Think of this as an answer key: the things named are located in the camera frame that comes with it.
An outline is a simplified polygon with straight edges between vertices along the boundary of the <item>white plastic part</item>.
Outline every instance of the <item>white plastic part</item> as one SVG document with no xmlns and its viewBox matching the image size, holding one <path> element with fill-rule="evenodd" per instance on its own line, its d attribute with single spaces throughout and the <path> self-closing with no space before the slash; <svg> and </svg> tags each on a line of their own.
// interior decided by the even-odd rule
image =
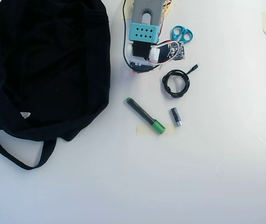
<svg viewBox="0 0 266 224">
<path fill-rule="evenodd" d="M 158 63 L 160 56 L 160 49 L 152 47 L 150 52 L 150 61 L 153 63 Z"/>
</svg>

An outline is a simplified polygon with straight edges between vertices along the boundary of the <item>scissors handle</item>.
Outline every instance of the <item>scissors handle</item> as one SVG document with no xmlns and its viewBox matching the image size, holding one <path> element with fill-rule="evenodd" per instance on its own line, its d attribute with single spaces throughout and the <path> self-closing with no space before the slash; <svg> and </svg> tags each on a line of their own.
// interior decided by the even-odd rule
<svg viewBox="0 0 266 224">
<path fill-rule="evenodd" d="M 180 32 L 179 34 L 175 34 L 175 30 L 176 29 L 179 29 Z M 186 40 L 185 39 L 185 35 L 189 35 L 189 40 Z M 174 41 L 183 41 L 183 43 L 189 43 L 190 41 L 192 41 L 193 39 L 193 33 L 190 29 L 186 29 L 185 27 L 183 26 L 175 26 L 173 29 L 172 29 L 172 36 L 171 36 L 171 39 L 174 40 Z"/>
<path fill-rule="evenodd" d="M 175 30 L 178 29 L 179 30 L 179 34 L 175 34 Z M 184 32 L 186 28 L 182 27 L 182 26 L 175 26 L 173 29 L 172 29 L 172 36 L 171 36 L 171 39 L 174 40 L 174 41 L 178 41 L 180 36 L 182 35 L 182 32 Z"/>
<path fill-rule="evenodd" d="M 189 40 L 185 39 L 185 35 L 189 35 Z M 181 41 L 183 41 L 184 43 L 189 43 L 191 40 L 193 40 L 193 33 L 191 30 L 189 29 L 185 29 L 183 36 L 181 37 Z"/>
</svg>

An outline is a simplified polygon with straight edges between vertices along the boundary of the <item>white wire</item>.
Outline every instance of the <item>white wire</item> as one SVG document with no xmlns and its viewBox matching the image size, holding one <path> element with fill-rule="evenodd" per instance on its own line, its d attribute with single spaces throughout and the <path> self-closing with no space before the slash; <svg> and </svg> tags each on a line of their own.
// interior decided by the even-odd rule
<svg viewBox="0 0 266 224">
<path fill-rule="evenodd" d="M 164 17 L 165 17 L 165 14 L 166 14 L 166 9 L 167 9 L 168 1 L 169 1 L 169 0 L 166 1 L 166 5 L 165 5 L 165 8 L 164 8 L 164 12 L 163 12 L 163 19 L 162 19 L 162 21 L 160 22 L 159 35 L 160 35 L 161 31 L 162 31 L 162 25 L 163 25 L 163 23 L 164 23 Z"/>
</svg>

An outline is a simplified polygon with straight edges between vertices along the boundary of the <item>backpack handle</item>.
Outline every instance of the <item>backpack handle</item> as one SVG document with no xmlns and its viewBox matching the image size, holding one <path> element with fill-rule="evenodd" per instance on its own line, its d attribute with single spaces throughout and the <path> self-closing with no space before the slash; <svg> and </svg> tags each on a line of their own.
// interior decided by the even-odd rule
<svg viewBox="0 0 266 224">
<path fill-rule="evenodd" d="M 25 170 L 33 170 L 36 168 L 41 167 L 42 165 L 44 165 L 46 163 L 46 161 L 49 159 L 49 157 L 52 155 L 55 146 L 56 146 L 56 142 L 57 139 L 54 140 L 47 140 L 43 142 L 43 151 L 41 153 L 41 157 L 40 157 L 40 161 L 37 164 L 37 166 L 35 167 L 30 167 L 27 166 L 26 164 L 24 164 L 23 162 L 19 161 L 17 158 L 15 158 L 14 156 L 12 156 L 11 154 L 9 154 L 0 144 L 0 153 L 6 157 L 7 159 L 9 159 L 11 162 L 15 163 L 16 165 L 18 165 L 19 167 L 25 169 Z"/>
</svg>

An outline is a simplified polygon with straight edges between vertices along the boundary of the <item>black cable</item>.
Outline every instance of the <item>black cable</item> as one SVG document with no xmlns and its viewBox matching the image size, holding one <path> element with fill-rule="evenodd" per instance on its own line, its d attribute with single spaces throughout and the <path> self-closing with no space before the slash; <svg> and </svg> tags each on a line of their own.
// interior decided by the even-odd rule
<svg viewBox="0 0 266 224">
<path fill-rule="evenodd" d="M 149 69 L 149 70 L 139 70 L 139 69 L 133 68 L 133 67 L 129 64 L 127 58 L 125 57 L 125 42 L 126 42 L 126 39 L 127 39 L 127 37 L 126 37 L 126 35 L 127 35 L 127 23 L 126 23 L 126 21 L 125 21 L 124 7 L 125 7 L 125 3 L 126 3 L 126 1 L 127 1 L 127 0 L 124 0 L 123 7 L 122 7 L 123 22 L 124 22 L 124 40 L 123 40 L 123 51 L 122 51 L 122 53 L 123 53 L 123 58 L 124 58 L 126 64 L 127 64 L 132 70 L 134 70 L 134 71 L 136 71 L 136 72 L 149 72 L 149 71 L 151 71 L 151 70 L 153 70 L 153 69 L 159 67 L 160 65 L 157 65 L 157 66 L 155 66 L 155 67 L 153 67 L 153 68 L 151 68 L 151 69 Z"/>
<path fill-rule="evenodd" d="M 181 70 L 172 70 L 170 72 L 168 72 L 167 75 L 165 75 L 162 79 L 162 82 L 164 84 L 165 90 L 166 92 L 168 92 L 173 98 L 181 98 L 183 97 L 183 95 L 185 95 L 186 92 L 188 92 L 189 87 L 190 87 L 190 79 L 189 79 L 189 74 L 193 71 L 195 71 L 196 69 L 198 69 L 198 64 L 195 65 L 189 72 L 185 73 L 184 71 Z M 170 76 L 180 76 L 183 78 L 183 80 L 186 83 L 185 88 L 181 91 L 181 92 L 171 92 L 170 87 L 168 86 L 168 80 L 170 78 Z"/>
</svg>

